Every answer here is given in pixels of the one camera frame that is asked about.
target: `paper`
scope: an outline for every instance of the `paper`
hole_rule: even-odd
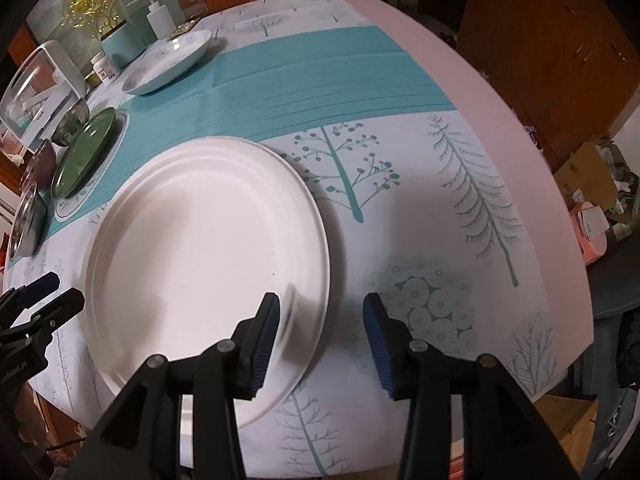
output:
[[[571,198],[574,200],[575,205],[578,205],[584,202],[584,195],[582,193],[582,190],[579,188],[572,193]]]
[[[582,234],[589,240],[597,238],[609,229],[607,217],[604,216],[604,212],[599,205],[578,211],[578,222],[580,223]]]

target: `purple bowl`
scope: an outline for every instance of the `purple bowl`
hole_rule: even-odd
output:
[[[53,149],[51,141],[45,139],[24,170],[20,180],[20,191],[25,192],[31,187],[31,184],[37,184],[39,192],[46,190],[53,181],[56,165],[56,150]]]

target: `green plate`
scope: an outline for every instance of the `green plate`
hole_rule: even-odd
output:
[[[115,108],[105,108],[84,125],[66,149],[51,184],[51,197],[54,200],[72,196],[94,169],[107,145],[115,117]]]

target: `teal stripe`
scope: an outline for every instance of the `teal stripe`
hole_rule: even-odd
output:
[[[455,109],[377,27],[297,34],[220,54],[122,108],[129,111],[129,131],[72,220],[108,202],[153,156],[187,140],[267,140],[339,121]],[[50,218],[45,236],[68,223]]]

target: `plate rim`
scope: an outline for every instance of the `plate rim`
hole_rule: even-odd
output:
[[[75,215],[78,210],[84,205],[84,203],[89,199],[89,197],[91,196],[91,194],[94,192],[95,187],[98,185],[98,183],[101,181],[102,177],[104,176],[104,173],[109,169],[109,166],[111,165],[111,163],[113,162],[113,159],[115,158],[115,156],[118,154],[118,150],[120,149],[122,143],[124,142],[124,137],[127,134],[127,130],[129,129],[129,122],[130,122],[130,117],[129,117],[129,112],[127,112],[126,110],[116,110],[116,117],[113,120],[113,122],[115,123],[116,119],[118,118],[118,115],[121,115],[124,118],[125,121],[125,125],[124,125],[124,129],[123,131],[120,133],[120,138],[117,140],[117,142],[114,144],[113,149],[114,149],[114,153],[111,156],[111,159],[107,162],[106,166],[104,167],[104,169],[102,170],[102,174],[101,176],[98,178],[98,180],[96,182],[94,182],[93,187],[89,190],[89,192],[82,198],[82,201],[79,202],[76,207],[69,212],[66,216],[61,216],[58,212],[58,207],[60,206],[60,203],[63,200],[68,200],[68,198],[59,198],[59,199],[54,199],[53,200],[53,213],[54,216],[56,218],[56,220],[58,222],[67,222],[73,215]],[[91,180],[92,177],[89,177],[86,182],[84,183],[85,186],[86,184]],[[82,191],[82,189],[84,189],[84,186],[80,189],[78,189],[78,193],[80,193]]]
[[[193,65],[193,64],[195,64],[195,63],[196,63],[196,62],[197,62],[197,61],[198,61],[198,60],[203,56],[204,52],[206,51],[207,43],[209,43],[209,40],[210,40],[210,39],[211,39],[211,37],[212,37],[212,32],[211,32],[210,30],[190,30],[190,31],[188,31],[188,32],[185,32],[184,34],[181,34],[181,35],[180,35],[180,36],[178,36],[177,38],[174,38],[174,39],[173,39],[173,40],[178,40],[178,38],[182,38],[182,37],[185,37],[185,36],[188,36],[188,35],[196,36],[196,35],[200,35],[201,33],[204,33],[204,34],[206,35],[206,39],[202,42],[202,44],[201,44],[201,45],[200,45],[196,50],[194,50],[193,52],[191,52],[191,53],[190,53],[188,56],[186,56],[185,58],[181,59],[181,60],[176,64],[176,66],[177,66],[178,64],[180,64],[180,63],[185,62],[186,60],[190,59],[191,57],[194,57],[194,61],[193,61],[192,65]],[[142,62],[144,61],[144,59],[145,59],[146,55],[151,54],[151,53],[153,52],[153,50],[155,50],[155,49],[160,49],[160,48],[162,48],[162,47],[164,47],[164,46],[168,45],[168,44],[169,44],[171,41],[173,41],[173,40],[169,40],[169,41],[167,41],[166,43],[164,43],[164,44],[162,44],[162,45],[158,45],[158,46],[152,47],[150,50],[148,50],[147,52],[145,52],[145,54],[144,54],[144,55],[142,55],[141,57],[139,57],[137,60],[135,60],[135,61],[132,63],[132,66],[131,66],[131,73],[127,76],[127,78],[126,78],[126,79],[123,81],[123,83],[122,83],[122,91],[123,91],[125,94],[130,94],[130,95],[135,95],[135,96],[144,95],[144,94],[147,94],[147,93],[149,93],[149,92],[153,92],[153,91],[155,91],[155,90],[158,90],[158,89],[162,88],[162,86],[164,86],[164,85],[160,85],[160,86],[159,86],[159,87],[157,87],[157,88],[153,88],[153,89],[151,89],[151,90],[145,90],[145,86],[150,85],[153,81],[155,81],[156,79],[158,79],[158,78],[159,78],[160,76],[162,76],[163,74],[166,74],[166,72],[168,72],[168,71],[166,71],[166,72],[162,72],[162,73],[159,73],[155,78],[151,79],[150,81],[147,81],[146,83],[137,84],[137,85],[132,86],[131,88],[127,89],[127,83],[129,83],[130,79],[131,79],[131,78],[133,77],[133,75],[135,74],[135,72],[136,72],[136,70],[137,70],[137,68],[138,68],[138,65],[141,65],[141,64],[142,64]]]
[[[308,368],[314,362],[314,357],[316,355],[316,351],[318,349],[318,344],[319,344],[320,338],[322,336],[322,332],[323,332],[323,329],[324,329],[324,324],[326,322],[326,315],[327,315],[327,311],[328,311],[328,301],[329,301],[330,285],[331,285],[331,263],[330,263],[329,246],[328,246],[328,239],[327,239],[327,236],[326,236],[326,229],[324,227],[324,221],[322,220],[322,215],[320,214],[320,211],[318,209],[318,204],[316,203],[316,201],[313,198],[311,192],[309,191],[309,188],[306,186],[306,184],[302,180],[302,177],[299,176],[299,174],[296,172],[296,170],[288,162],[283,160],[277,153],[275,153],[273,150],[269,149],[267,146],[265,146],[263,144],[260,144],[258,142],[252,141],[252,140],[243,139],[242,137],[232,137],[232,136],[199,137],[197,139],[188,140],[187,142],[182,142],[180,144],[177,144],[176,146],[173,146],[173,147],[169,148],[168,150],[165,150],[162,153],[159,153],[158,155],[156,155],[153,158],[151,158],[150,160],[148,160],[145,164],[140,166],[140,168],[138,168],[124,182],[124,184],[122,184],[122,186],[117,190],[117,192],[113,195],[112,199],[109,201],[107,207],[104,210],[103,215],[101,215],[101,218],[100,218],[100,220],[98,222],[98,225],[94,229],[94,232],[91,234],[90,239],[88,241],[86,250],[84,252],[84,258],[82,259],[82,267],[81,267],[81,272],[80,272],[80,275],[79,275],[79,282],[77,284],[77,288],[79,288],[82,291],[82,293],[85,295],[85,301],[88,301],[90,298],[87,297],[87,293],[86,292],[88,290],[90,290],[90,287],[87,285],[87,281],[88,281],[88,271],[89,271],[89,267],[90,267],[91,260],[92,260],[92,252],[93,252],[92,249],[93,249],[94,245],[96,244],[96,241],[97,241],[98,236],[100,234],[100,228],[101,228],[104,220],[110,214],[111,209],[118,204],[118,202],[119,202],[118,199],[120,199],[128,191],[128,187],[129,186],[127,184],[130,185],[130,182],[133,181],[136,177],[138,177],[140,173],[143,173],[143,171],[145,169],[148,170],[149,167],[151,167],[153,164],[156,163],[158,158],[160,158],[163,155],[167,154],[171,150],[183,147],[183,146],[185,146],[187,144],[196,144],[196,143],[200,143],[200,142],[211,142],[212,140],[213,141],[232,140],[234,142],[242,142],[244,144],[251,145],[254,148],[257,148],[257,149],[261,150],[262,152],[267,153],[273,160],[277,160],[278,163],[281,165],[281,167],[286,169],[287,173],[289,173],[289,175],[292,177],[292,179],[298,184],[298,187],[301,190],[302,195],[305,198],[305,202],[308,203],[308,205],[310,206],[309,209],[311,211],[311,215],[312,215],[312,217],[314,219],[314,225],[315,225],[315,228],[313,229],[313,231],[315,231],[317,236],[318,236],[319,249],[321,249],[321,253],[322,253],[322,265],[321,265],[322,280],[321,280],[321,283],[322,282],[324,282],[324,283],[321,286],[321,288],[322,288],[321,297],[319,298],[319,301],[318,301],[318,304],[321,306],[321,312],[318,315],[318,323],[317,323],[318,328],[315,331],[314,338],[313,338],[313,340],[309,341],[310,345],[309,345],[308,358],[306,359],[306,363],[303,366],[298,368],[298,371],[297,371],[297,373],[295,374],[295,377],[294,377],[295,380],[292,381],[292,383],[293,383],[292,386],[290,387],[290,389],[288,389],[286,391],[285,394],[283,394],[281,396],[282,398],[279,398],[277,401],[271,402],[268,405],[265,405],[265,407],[263,409],[259,410],[259,413],[257,415],[255,415],[255,416],[253,416],[251,419],[238,421],[238,428],[240,429],[240,428],[244,428],[244,427],[246,427],[246,426],[248,426],[250,424],[253,424],[257,420],[259,420],[260,418],[265,416],[267,413],[269,413],[273,408],[275,408],[277,405],[279,405],[290,394],[290,392],[293,391],[293,389],[297,386],[297,384],[302,380],[302,378],[306,374]],[[79,325],[81,327],[81,331],[82,331],[82,333],[84,335],[84,338],[85,338],[85,342],[86,342],[87,347],[88,347],[88,349],[90,351],[90,354],[91,354],[92,345],[89,342],[90,337],[88,338],[87,335],[90,336],[94,332],[94,329],[93,329],[92,324],[90,323],[90,320],[88,319],[88,310],[87,309],[83,309],[82,312],[80,312],[80,314],[78,315],[78,320],[79,320]],[[111,378],[105,377],[105,375],[99,370],[97,363],[96,363],[96,368],[98,369],[98,373],[103,378],[103,380],[105,381],[105,383],[107,384],[109,389],[114,393],[114,395],[117,396],[121,391],[120,387],[115,385],[115,384],[113,384],[113,381],[112,381]],[[192,412],[183,411],[181,413],[181,416],[180,416],[181,434],[187,434],[187,435],[191,434],[190,428],[188,427],[191,424],[191,419],[192,419]]]
[[[94,154],[89,158],[87,163],[84,165],[84,168],[82,169],[82,171],[78,175],[78,178],[76,179],[74,185],[69,189],[69,191],[64,195],[60,195],[60,196],[55,197],[54,196],[54,187],[56,186],[57,179],[59,179],[60,176],[62,175],[61,168],[64,169],[65,161],[66,161],[67,157],[69,156],[69,155],[67,155],[67,153],[71,152],[71,149],[76,144],[76,141],[78,141],[81,138],[81,136],[85,134],[85,132],[87,131],[86,127],[89,124],[91,124],[92,120],[95,120],[95,118],[105,114],[105,112],[107,112],[108,110],[111,110],[111,112],[110,112],[111,115],[112,115],[111,123],[105,129],[105,132],[102,134],[102,139],[100,140],[100,143],[98,144],[98,149],[94,151]],[[109,133],[111,131],[111,127],[113,126],[113,122],[116,119],[116,112],[117,112],[117,110],[116,110],[115,107],[108,106],[104,110],[101,110],[100,112],[95,114],[91,119],[89,119],[86,122],[86,124],[82,127],[82,130],[78,133],[77,137],[74,139],[74,142],[72,142],[71,145],[65,150],[65,153],[63,153],[62,159],[60,160],[60,163],[58,164],[58,166],[56,168],[56,173],[53,175],[53,180],[51,181],[51,191],[50,191],[50,193],[51,193],[51,197],[52,197],[53,200],[59,200],[61,198],[68,198],[76,190],[76,188],[78,187],[79,183],[81,183],[84,180],[84,178],[86,177],[86,173],[88,171],[87,168],[90,168],[92,166],[92,163],[95,163],[97,155],[99,153],[101,153],[102,150],[104,149],[104,145],[105,145],[106,139],[109,138]]]

